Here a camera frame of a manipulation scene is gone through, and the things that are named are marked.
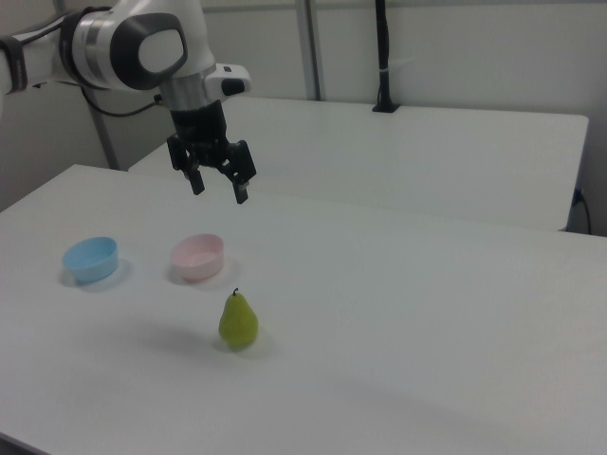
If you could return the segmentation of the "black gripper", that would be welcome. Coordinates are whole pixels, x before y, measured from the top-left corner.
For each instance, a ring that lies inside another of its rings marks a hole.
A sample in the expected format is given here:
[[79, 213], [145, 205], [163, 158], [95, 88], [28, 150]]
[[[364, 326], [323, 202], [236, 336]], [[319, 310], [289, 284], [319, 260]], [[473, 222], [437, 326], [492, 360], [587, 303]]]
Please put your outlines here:
[[222, 102], [189, 111], [170, 111], [175, 133], [167, 138], [171, 163], [184, 174], [193, 193], [205, 190], [198, 170], [197, 156], [204, 160], [221, 160], [219, 171], [231, 182], [238, 204], [248, 200], [249, 181], [257, 174], [248, 144], [244, 140], [229, 142]]

